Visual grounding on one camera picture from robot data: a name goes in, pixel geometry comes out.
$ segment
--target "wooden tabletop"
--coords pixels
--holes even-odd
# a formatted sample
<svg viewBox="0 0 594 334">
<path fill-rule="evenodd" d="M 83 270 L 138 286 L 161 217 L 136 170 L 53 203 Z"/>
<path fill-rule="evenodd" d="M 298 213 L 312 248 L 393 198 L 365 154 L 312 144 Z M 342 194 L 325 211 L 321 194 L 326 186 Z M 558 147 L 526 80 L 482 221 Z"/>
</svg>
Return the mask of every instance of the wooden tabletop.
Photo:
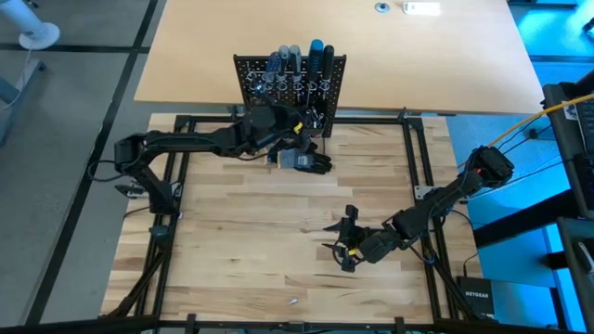
<svg viewBox="0 0 594 334">
<path fill-rule="evenodd" d="M 173 124 L 174 115 L 155 114 L 150 127 L 171 131 Z M 435 182 L 446 185 L 457 174 L 446 122 L 430 118 L 425 124 Z M 202 123 L 198 129 L 225 125 Z M 337 223 L 347 204 L 359 208 L 361 225 L 377 227 L 413 204 L 402 127 L 335 124 L 326 152 L 335 164 L 326 175 L 190 155 L 163 318 L 195 313 L 212 321 L 386 323 L 403 316 L 407 323 L 432 322 L 423 263 L 412 251 L 394 251 L 349 274 L 321 245 L 336 239 L 322 228 Z M 161 173 L 165 160 L 156 159 L 152 170 Z M 146 205 L 132 200 L 128 209 Z M 113 309 L 140 277 L 152 222 L 147 211 L 125 219 L 102 312 Z M 450 214 L 445 240 L 453 274 L 461 275 L 462 263 L 476 252 L 469 223 Z M 468 268 L 481 275 L 476 258 Z M 446 315 L 439 277 L 437 286 Z M 153 284 L 149 302 L 154 290 Z M 290 304 L 293 298 L 297 302 Z"/>
<path fill-rule="evenodd" d="M 441 16 L 403 1 L 168 0 L 137 101 L 242 104 L 233 55 L 315 38 L 346 55 L 339 108 L 528 114 L 540 84 L 506 0 L 442 0 Z"/>
</svg>

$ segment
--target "white object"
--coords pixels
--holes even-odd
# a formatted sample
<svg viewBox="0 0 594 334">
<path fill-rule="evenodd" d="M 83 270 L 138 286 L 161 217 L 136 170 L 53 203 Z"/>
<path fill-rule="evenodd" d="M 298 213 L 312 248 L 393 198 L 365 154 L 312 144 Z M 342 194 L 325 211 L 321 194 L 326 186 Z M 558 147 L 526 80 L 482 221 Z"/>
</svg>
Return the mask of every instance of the white object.
<svg viewBox="0 0 594 334">
<path fill-rule="evenodd" d="M 402 8 L 408 15 L 438 16 L 442 13 L 439 3 L 405 2 Z"/>
<path fill-rule="evenodd" d="M 0 12 L 20 30 L 19 44 L 28 50 L 50 47 L 59 38 L 59 28 L 42 22 L 22 0 L 0 0 Z"/>
</svg>

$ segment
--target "white stand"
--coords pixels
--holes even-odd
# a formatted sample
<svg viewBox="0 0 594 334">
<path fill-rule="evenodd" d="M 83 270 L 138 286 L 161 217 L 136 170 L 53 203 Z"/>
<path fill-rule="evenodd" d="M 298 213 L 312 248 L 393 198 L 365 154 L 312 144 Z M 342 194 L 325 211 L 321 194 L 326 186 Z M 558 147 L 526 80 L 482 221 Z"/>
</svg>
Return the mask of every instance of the white stand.
<svg viewBox="0 0 594 334">
<path fill-rule="evenodd" d="M 19 28 L 19 44 L 28 50 L 43 50 L 59 38 L 59 28 L 40 21 L 22 0 L 0 0 L 0 12 Z"/>
</svg>

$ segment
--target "gray floor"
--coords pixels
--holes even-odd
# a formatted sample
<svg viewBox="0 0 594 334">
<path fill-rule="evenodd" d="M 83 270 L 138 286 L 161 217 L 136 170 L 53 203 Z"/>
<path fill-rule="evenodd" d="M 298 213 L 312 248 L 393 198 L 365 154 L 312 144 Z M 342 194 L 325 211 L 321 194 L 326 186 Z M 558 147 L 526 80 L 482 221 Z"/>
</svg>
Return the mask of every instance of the gray floor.
<svg viewBox="0 0 594 334">
<path fill-rule="evenodd" d="M 157 5 L 143 46 L 150 45 L 154 37 L 164 2 L 160 0 Z M 130 46 L 149 1 L 38 0 L 38 3 L 41 6 L 38 15 L 61 28 L 61 45 Z M 0 17 L 0 43 L 12 43 L 16 36 L 14 28 Z M 0 51 L 0 75 L 16 82 L 25 56 L 22 51 Z M 35 52 L 32 56 L 42 59 L 47 71 L 35 78 L 13 133 L 6 146 L 0 148 L 0 212 L 4 218 L 0 252 L 7 255 L 0 263 L 0 327 L 24 320 L 127 57 L 63 52 Z M 145 131 L 153 112 L 222 111 L 134 103 L 134 91 L 145 61 L 146 56 L 138 57 L 104 159 L 111 156 L 115 140 Z M 549 77 L 555 82 L 567 71 L 566 65 L 550 64 L 539 77 L 541 81 Z M 488 140 L 484 129 L 492 128 L 491 122 L 461 118 L 455 122 L 459 124 L 450 126 L 470 126 L 477 134 L 471 140 L 459 140 L 463 144 L 456 147 L 457 155 L 468 154 L 464 145 Z M 508 119 L 500 127 L 515 122 Z M 545 159 L 548 152 L 548 148 L 542 150 L 539 157 Z M 522 172 L 529 168 L 523 166 Z M 98 170 L 98 175 L 111 173 L 109 166 Z M 127 203 L 112 186 L 92 185 L 44 322 L 97 316 Z"/>
</svg>

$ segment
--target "netgear logo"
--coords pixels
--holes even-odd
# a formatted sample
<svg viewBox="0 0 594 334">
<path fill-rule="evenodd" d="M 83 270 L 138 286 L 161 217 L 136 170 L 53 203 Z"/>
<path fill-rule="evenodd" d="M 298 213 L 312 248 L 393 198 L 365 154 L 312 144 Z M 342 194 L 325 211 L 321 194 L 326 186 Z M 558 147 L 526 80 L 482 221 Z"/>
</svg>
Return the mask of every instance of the netgear logo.
<svg viewBox="0 0 594 334">
<path fill-rule="evenodd" d="M 469 297 L 489 298 L 488 293 L 481 293 L 481 292 L 474 292 L 474 291 L 466 291 L 466 295 Z"/>
</svg>

